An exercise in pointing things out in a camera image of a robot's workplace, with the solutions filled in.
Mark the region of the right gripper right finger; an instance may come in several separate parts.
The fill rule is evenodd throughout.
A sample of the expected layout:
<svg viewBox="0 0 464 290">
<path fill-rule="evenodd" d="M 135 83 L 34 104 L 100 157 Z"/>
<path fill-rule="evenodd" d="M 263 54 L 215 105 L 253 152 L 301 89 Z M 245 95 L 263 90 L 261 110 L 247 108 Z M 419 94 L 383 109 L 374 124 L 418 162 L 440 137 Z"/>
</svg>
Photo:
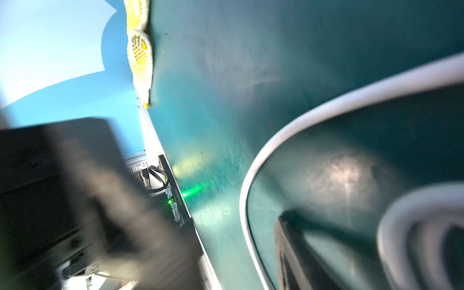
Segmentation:
<svg viewBox="0 0 464 290">
<path fill-rule="evenodd" d="M 280 215 L 273 230 L 280 290 L 338 290 L 311 253 L 289 213 Z"/>
</svg>

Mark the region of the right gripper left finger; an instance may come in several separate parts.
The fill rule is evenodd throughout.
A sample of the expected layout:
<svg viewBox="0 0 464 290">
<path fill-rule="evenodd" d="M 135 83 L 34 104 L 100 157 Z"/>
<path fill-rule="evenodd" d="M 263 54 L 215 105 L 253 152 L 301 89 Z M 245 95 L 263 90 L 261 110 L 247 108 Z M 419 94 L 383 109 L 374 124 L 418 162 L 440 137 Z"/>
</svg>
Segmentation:
<svg viewBox="0 0 464 290">
<path fill-rule="evenodd" d="M 173 198 L 134 178 L 101 118 L 1 130 L 1 288 L 60 290 L 90 267 L 139 290 L 200 290 Z"/>
</svg>

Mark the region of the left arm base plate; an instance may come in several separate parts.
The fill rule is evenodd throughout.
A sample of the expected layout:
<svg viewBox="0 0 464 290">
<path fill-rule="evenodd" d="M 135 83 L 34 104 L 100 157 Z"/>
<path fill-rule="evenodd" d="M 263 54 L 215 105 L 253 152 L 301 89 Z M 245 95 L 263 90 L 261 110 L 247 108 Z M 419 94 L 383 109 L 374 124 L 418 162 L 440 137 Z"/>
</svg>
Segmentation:
<svg viewBox="0 0 464 290">
<path fill-rule="evenodd" d="M 145 152 L 128 155 L 125 162 L 129 172 L 145 188 L 148 196 L 164 206 L 165 215 L 173 216 L 174 223 L 183 227 L 193 222 L 164 154 L 158 156 L 156 166 L 149 164 Z"/>
</svg>

